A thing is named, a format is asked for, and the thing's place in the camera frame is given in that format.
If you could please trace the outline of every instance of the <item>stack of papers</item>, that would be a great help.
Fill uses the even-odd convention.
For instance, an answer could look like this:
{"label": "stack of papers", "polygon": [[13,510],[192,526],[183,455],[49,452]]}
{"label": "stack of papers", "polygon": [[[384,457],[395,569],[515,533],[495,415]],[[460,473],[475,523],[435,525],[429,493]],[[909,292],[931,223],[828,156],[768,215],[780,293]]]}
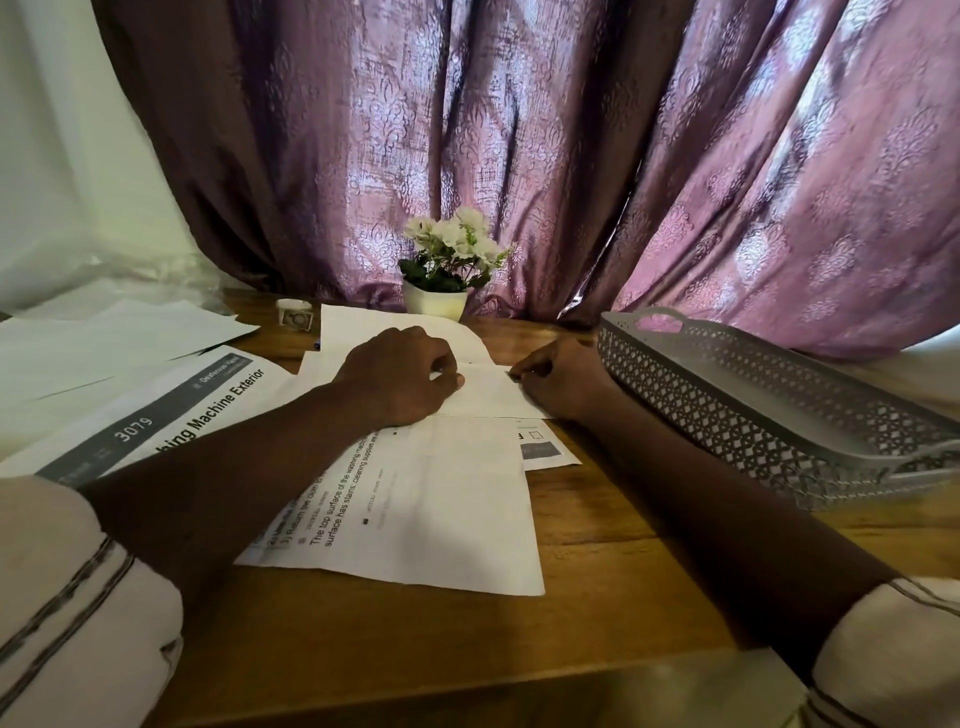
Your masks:
{"label": "stack of papers", "polygon": [[123,300],[70,321],[37,318],[42,308],[0,323],[0,458],[176,368],[171,360],[256,330],[187,302]]}
{"label": "stack of papers", "polygon": [[313,386],[333,381],[354,347],[388,328],[422,327],[430,336],[445,339],[464,376],[464,386],[441,407],[447,417],[544,418],[548,415],[510,379],[510,367],[493,363],[483,341],[469,328],[436,316],[371,311],[366,308],[325,305],[321,308],[322,347],[308,352],[300,376]]}
{"label": "stack of papers", "polygon": [[82,321],[9,319],[0,324],[0,401],[65,392],[254,330],[187,302],[125,300]]}
{"label": "stack of papers", "polygon": [[[542,595],[524,471],[579,461],[539,410],[466,327],[334,306],[325,306],[323,316],[324,350],[304,358],[299,376],[266,359],[219,347],[183,360],[8,458],[0,463],[0,477],[36,473],[82,488],[136,460],[298,397],[323,383],[346,355],[344,349],[385,328],[423,326],[445,338],[458,357],[467,380],[458,393],[466,392],[456,405],[460,409],[451,407],[410,427],[380,430],[347,449],[237,563]],[[471,379],[474,392],[468,390]],[[228,401],[230,392],[234,396]]]}

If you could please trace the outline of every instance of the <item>white sleeve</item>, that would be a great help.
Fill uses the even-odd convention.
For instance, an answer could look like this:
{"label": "white sleeve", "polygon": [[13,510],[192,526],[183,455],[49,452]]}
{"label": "white sleeve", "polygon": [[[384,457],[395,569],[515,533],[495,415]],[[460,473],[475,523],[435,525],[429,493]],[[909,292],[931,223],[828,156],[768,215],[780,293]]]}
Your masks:
{"label": "white sleeve", "polygon": [[960,582],[897,579],[857,602],[824,643],[808,726],[960,725]]}
{"label": "white sleeve", "polygon": [[169,581],[75,491],[0,480],[0,728],[132,728],[180,655]]}

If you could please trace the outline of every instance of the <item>lattice pattern tray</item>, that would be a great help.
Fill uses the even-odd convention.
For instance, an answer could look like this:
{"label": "lattice pattern tray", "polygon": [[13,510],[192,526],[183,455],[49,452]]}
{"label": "lattice pattern tray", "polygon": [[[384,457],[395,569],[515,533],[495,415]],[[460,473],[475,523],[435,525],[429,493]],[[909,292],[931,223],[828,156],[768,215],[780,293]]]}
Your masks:
{"label": "lattice pattern tray", "polygon": [[[638,327],[669,316],[679,332]],[[960,472],[960,423],[737,328],[669,308],[605,313],[610,373],[689,439],[804,509]]]}

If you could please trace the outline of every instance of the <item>patterned curtain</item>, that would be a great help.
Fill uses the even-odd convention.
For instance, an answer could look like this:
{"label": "patterned curtain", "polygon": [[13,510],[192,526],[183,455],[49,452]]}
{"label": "patterned curtain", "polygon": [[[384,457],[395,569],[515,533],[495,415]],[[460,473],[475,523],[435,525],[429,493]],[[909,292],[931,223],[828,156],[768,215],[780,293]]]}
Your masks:
{"label": "patterned curtain", "polygon": [[202,250],[400,305],[408,216],[483,209],[468,311],[662,303],[835,356],[960,322],[953,0],[94,0]]}

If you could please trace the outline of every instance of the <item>hand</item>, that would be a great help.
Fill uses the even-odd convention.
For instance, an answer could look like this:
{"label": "hand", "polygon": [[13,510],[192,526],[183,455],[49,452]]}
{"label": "hand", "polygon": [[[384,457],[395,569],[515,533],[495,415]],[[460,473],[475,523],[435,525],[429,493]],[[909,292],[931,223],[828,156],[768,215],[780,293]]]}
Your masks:
{"label": "hand", "polygon": [[604,369],[596,349],[560,338],[517,362],[510,376],[554,417],[582,423],[590,413],[623,392]]}
{"label": "hand", "polygon": [[347,355],[333,380],[370,394],[377,429],[419,422],[464,385],[449,345],[420,327],[377,334]]}

